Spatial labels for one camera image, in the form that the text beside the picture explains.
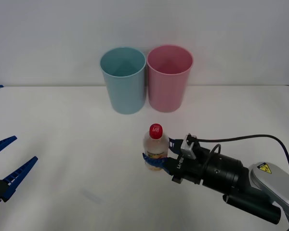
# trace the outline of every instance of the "red bottle cap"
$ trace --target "red bottle cap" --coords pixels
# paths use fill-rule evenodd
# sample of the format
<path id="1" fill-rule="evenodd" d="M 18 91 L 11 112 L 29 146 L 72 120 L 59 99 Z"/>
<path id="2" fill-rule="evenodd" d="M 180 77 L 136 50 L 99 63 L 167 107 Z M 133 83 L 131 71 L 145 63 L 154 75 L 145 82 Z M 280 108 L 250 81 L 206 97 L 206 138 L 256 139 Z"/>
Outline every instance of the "red bottle cap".
<path id="1" fill-rule="evenodd" d="M 159 139 L 163 135 L 163 128 L 160 124 L 152 124 L 149 130 L 149 135 L 152 139 Z"/>

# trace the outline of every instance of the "black cable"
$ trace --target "black cable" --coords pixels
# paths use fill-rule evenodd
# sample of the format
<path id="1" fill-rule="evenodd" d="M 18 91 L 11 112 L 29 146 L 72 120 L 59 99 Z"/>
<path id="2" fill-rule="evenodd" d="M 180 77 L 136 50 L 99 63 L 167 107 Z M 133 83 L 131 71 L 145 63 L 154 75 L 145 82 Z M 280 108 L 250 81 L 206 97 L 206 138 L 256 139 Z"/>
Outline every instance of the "black cable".
<path id="1" fill-rule="evenodd" d="M 212 150 L 210 151 L 210 153 L 208 155 L 208 158 L 207 158 L 206 162 L 204 162 L 204 164 L 202 165 L 201 175 L 203 175 L 204 171 L 207 168 L 207 165 L 208 165 L 209 161 L 214 156 L 214 154 L 220 154 L 221 153 L 221 148 L 222 148 L 222 146 L 219 143 L 217 145 L 215 145 L 214 148 L 212 148 Z"/>
<path id="2" fill-rule="evenodd" d="M 271 135 L 265 135 L 265 134 L 259 134 L 259 135 L 251 135 L 251 136 L 240 136 L 240 137 L 235 137 L 235 138 L 229 138 L 229 139 L 220 139 L 220 140 L 204 140 L 204 139 L 197 139 L 198 142 L 207 142 L 207 143 L 220 143 L 220 142 L 229 142 L 229 141 L 239 141 L 239 140 L 245 140 L 245 139 L 250 139 L 250 138 L 257 138 L 257 137 L 268 137 L 268 138 L 272 138 L 273 140 L 276 140 L 280 146 L 283 148 L 288 164 L 289 164 L 289 153 L 285 147 L 285 145 L 283 144 L 283 142 L 275 137 L 275 136 L 271 136 Z"/>

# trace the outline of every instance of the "bottle label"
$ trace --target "bottle label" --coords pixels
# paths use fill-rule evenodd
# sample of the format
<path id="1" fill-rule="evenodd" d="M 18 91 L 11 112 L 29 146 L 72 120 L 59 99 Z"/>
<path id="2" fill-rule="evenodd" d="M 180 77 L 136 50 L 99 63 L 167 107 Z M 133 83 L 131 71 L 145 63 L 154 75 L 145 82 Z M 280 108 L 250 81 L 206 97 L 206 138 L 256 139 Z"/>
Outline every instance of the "bottle label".
<path id="1" fill-rule="evenodd" d="M 162 152 L 162 153 L 159 153 L 159 154 L 153 154 L 153 153 L 150 153 L 150 152 L 146 152 L 147 153 L 147 156 L 149 156 L 150 158 L 153 158 L 153 159 L 160 159 L 160 158 L 164 158 L 164 157 L 167 157 L 167 153 L 166 152 Z"/>

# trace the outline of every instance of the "cup rim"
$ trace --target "cup rim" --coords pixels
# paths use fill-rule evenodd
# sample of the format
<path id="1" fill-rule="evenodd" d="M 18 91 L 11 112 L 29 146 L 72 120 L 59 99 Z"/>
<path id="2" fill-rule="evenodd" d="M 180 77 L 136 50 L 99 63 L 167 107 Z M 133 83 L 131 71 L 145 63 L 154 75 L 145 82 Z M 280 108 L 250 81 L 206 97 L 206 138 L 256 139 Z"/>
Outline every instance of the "cup rim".
<path id="1" fill-rule="evenodd" d="M 167 73 L 163 73 L 163 72 L 160 72 L 160 71 L 154 69 L 154 68 L 150 65 L 149 59 L 148 59 L 150 53 L 151 53 L 153 50 L 157 49 L 157 48 L 167 47 L 167 46 L 178 47 L 178 48 L 181 48 L 181 49 L 185 50 L 187 53 L 189 53 L 189 55 L 192 57 L 192 64 L 191 64 L 191 66 L 190 66 L 187 70 L 185 70 L 185 71 L 183 71 L 183 72 L 180 72 L 180 73 L 176 73 L 176 74 L 167 74 Z M 164 45 L 155 47 L 155 48 L 153 48 L 152 50 L 150 50 L 150 52 L 149 52 L 148 55 L 147 55 L 146 63 L 147 63 L 147 65 L 148 65 L 152 70 L 156 71 L 156 72 L 159 73 L 159 74 L 166 75 L 166 76 L 177 76 L 177 75 L 183 74 L 183 73 L 185 73 L 185 72 L 188 72 L 188 71 L 190 71 L 190 69 L 192 69 L 193 64 L 194 64 L 194 57 L 193 57 L 192 53 L 191 53 L 188 49 L 186 49 L 186 48 L 184 48 L 184 47 L 181 47 L 181 46 L 175 45 L 175 44 L 164 44 Z"/>
<path id="2" fill-rule="evenodd" d="M 130 49 L 133 49 L 133 50 L 138 51 L 139 53 L 141 53 L 141 54 L 143 55 L 144 59 L 145 59 L 145 60 L 144 60 L 144 65 L 143 65 L 143 67 L 142 67 L 139 71 L 137 71 L 137 72 L 135 72 L 134 74 L 131 74 L 131 75 L 129 75 L 129 76 L 113 76 L 113 75 L 111 75 L 111 74 L 108 74 L 106 71 L 104 71 L 104 70 L 102 69 L 102 67 L 101 67 L 102 58 L 103 58 L 108 52 L 111 52 L 111 51 L 116 50 L 116 49 L 119 49 L 119 48 L 130 48 Z M 145 68 L 146 63 L 147 63 L 147 59 L 146 59 L 146 56 L 144 55 L 144 53 L 143 53 L 142 51 L 140 51 L 139 49 L 136 49 L 136 48 L 134 48 L 134 47 L 121 46 L 121 47 L 115 47 L 115 48 L 113 48 L 113 49 L 110 49 L 110 50 L 106 51 L 106 52 L 102 55 L 102 57 L 101 57 L 101 59 L 100 59 L 100 68 L 101 68 L 101 70 L 102 70 L 105 74 L 107 74 L 108 76 L 115 77 L 115 78 L 128 78 L 128 77 L 132 77 L 132 76 L 138 74 L 139 72 L 141 72 L 141 71 Z"/>

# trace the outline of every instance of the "blue cup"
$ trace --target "blue cup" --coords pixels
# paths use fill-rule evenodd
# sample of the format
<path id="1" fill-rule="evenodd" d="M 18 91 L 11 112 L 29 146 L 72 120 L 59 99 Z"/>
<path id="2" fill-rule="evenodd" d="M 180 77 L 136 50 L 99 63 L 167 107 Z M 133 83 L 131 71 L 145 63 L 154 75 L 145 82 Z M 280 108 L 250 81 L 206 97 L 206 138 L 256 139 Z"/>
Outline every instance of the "blue cup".
<path id="1" fill-rule="evenodd" d="M 101 58 L 101 69 L 112 107 L 121 114 L 138 112 L 145 102 L 145 55 L 118 47 Z"/>

